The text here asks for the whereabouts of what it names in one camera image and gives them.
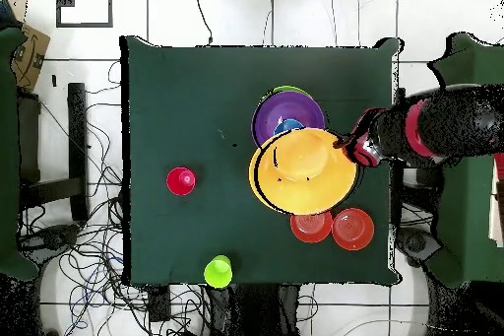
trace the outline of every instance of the yellow bowl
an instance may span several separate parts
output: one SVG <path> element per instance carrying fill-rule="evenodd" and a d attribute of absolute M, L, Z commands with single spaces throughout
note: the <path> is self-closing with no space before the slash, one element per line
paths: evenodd
<path fill-rule="evenodd" d="M 254 194 L 266 206 L 291 215 L 323 213 L 342 202 L 353 190 L 357 165 L 330 131 L 287 130 L 268 139 L 249 167 Z"/>

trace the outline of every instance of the purple bowl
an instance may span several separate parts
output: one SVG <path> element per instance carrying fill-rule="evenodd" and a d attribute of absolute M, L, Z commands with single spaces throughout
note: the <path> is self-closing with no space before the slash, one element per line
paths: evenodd
<path fill-rule="evenodd" d="M 324 113 L 319 104 L 295 91 L 275 93 L 259 103 L 252 117 L 252 136 L 259 147 L 270 139 L 277 126 L 288 118 L 304 127 L 325 128 Z"/>

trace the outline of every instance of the green table surface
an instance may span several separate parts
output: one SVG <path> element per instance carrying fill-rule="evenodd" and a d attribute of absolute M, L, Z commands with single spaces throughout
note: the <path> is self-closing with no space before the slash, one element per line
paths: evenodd
<path fill-rule="evenodd" d="M 356 252 L 330 235 L 314 244 L 299 241 L 289 217 L 264 206 L 248 181 L 256 150 L 250 122 L 267 90 L 292 85 L 306 91 L 330 129 L 348 132 L 366 108 L 391 105 L 397 39 L 359 49 L 171 48 L 131 36 L 125 42 L 131 284 L 204 283 L 205 266 L 218 254 L 231 259 L 233 283 L 398 282 L 388 268 L 387 164 L 367 169 L 339 206 L 358 207 L 374 220 L 373 240 Z M 165 186 L 167 173 L 179 166 L 196 173 L 186 197 Z"/>
<path fill-rule="evenodd" d="M 429 65 L 441 85 L 504 84 L 504 47 L 452 34 L 445 55 Z M 446 286 L 504 282 L 504 249 L 488 237 L 493 157 L 463 159 L 443 168 L 437 237 L 444 247 L 426 263 Z"/>

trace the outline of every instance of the floor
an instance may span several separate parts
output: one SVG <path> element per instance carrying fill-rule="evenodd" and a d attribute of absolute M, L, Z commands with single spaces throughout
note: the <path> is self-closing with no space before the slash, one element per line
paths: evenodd
<path fill-rule="evenodd" d="M 437 87 L 426 62 L 443 55 L 448 34 L 470 32 L 491 43 L 504 36 L 504 11 L 500 1 L 273 0 L 273 14 L 269 14 L 270 0 L 200 0 L 200 3 L 216 45 L 373 46 L 382 37 L 398 36 L 405 47 L 393 61 L 399 76 L 393 76 L 391 81 L 395 88 L 399 78 L 399 86 L 411 94 Z M 120 89 L 114 87 L 120 81 L 117 60 L 121 34 L 138 35 L 153 44 L 171 46 L 206 44 L 209 38 L 196 0 L 113 0 L 112 28 L 57 29 L 55 13 L 55 0 L 29 0 L 26 21 L 51 36 L 35 92 L 65 130 L 68 130 L 66 87 L 69 82 L 86 84 L 88 105 L 119 103 Z M 107 0 L 76 0 L 74 8 L 61 10 L 61 21 L 106 23 Z M 56 87 L 53 87 L 53 75 L 57 79 Z M 120 107 L 98 105 L 88 114 L 89 122 L 110 136 L 106 161 L 121 177 Z M 98 135 L 104 142 L 104 135 Z M 67 137 L 46 109 L 40 116 L 40 139 L 42 180 L 67 176 Z M 99 162 L 101 147 L 92 134 L 89 144 L 91 158 Z M 91 162 L 89 171 L 90 194 L 95 192 L 91 207 L 105 200 L 107 192 L 108 196 L 117 195 L 117 185 L 95 185 L 99 171 Z M 67 201 L 46 207 L 46 215 L 39 220 L 42 225 L 71 221 Z M 105 223 L 102 213 L 93 217 L 91 225 Z M 38 214 L 39 209 L 31 209 L 31 218 Z M 114 239 L 114 244 L 118 250 L 122 249 L 119 237 Z M 93 263 L 89 258 L 78 260 L 82 266 Z M 79 289 L 84 280 L 72 261 L 70 257 L 51 261 L 42 283 L 42 321 L 46 328 L 55 328 L 60 333 L 72 325 L 69 298 L 74 311 L 82 309 L 85 301 Z M 425 278 L 419 269 L 410 268 L 397 251 L 395 268 L 402 275 L 402 282 L 392 288 L 354 284 L 303 286 L 301 295 L 313 295 L 318 307 L 309 297 L 299 299 L 300 320 L 317 311 L 312 319 L 298 323 L 301 336 L 422 336 L 425 332 L 422 323 L 426 322 L 428 313 Z M 90 274 L 92 268 L 85 277 L 89 278 Z M 184 288 L 173 290 L 181 293 Z M 178 298 L 173 308 L 182 310 L 185 301 L 185 297 Z M 100 305 L 99 298 L 92 305 L 84 314 L 84 322 L 69 336 L 96 336 L 98 326 L 110 316 L 111 307 Z M 191 327 L 195 330 L 201 327 L 200 320 L 194 313 Z M 116 311 L 108 323 L 107 330 L 102 330 L 99 336 L 147 336 L 128 309 Z"/>

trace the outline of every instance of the red bowl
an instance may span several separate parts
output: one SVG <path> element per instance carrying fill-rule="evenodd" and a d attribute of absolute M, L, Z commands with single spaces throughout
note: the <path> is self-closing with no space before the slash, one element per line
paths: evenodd
<path fill-rule="evenodd" d="M 191 169 L 177 167 L 166 177 L 166 186 L 175 195 L 187 195 L 196 185 L 196 176 Z"/>
<path fill-rule="evenodd" d="M 350 208 L 336 216 L 332 231 L 335 242 L 343 249 L 360 250 L 373 239 L 374 223 L 366 212 Z"/>
<path fill-rule="evenodd" d="M 290 216 L 290 228 L 299 240 L 316 243 L 323 240 L 331 231 L 333 217 L 331 212 L 310 216 Z"/>

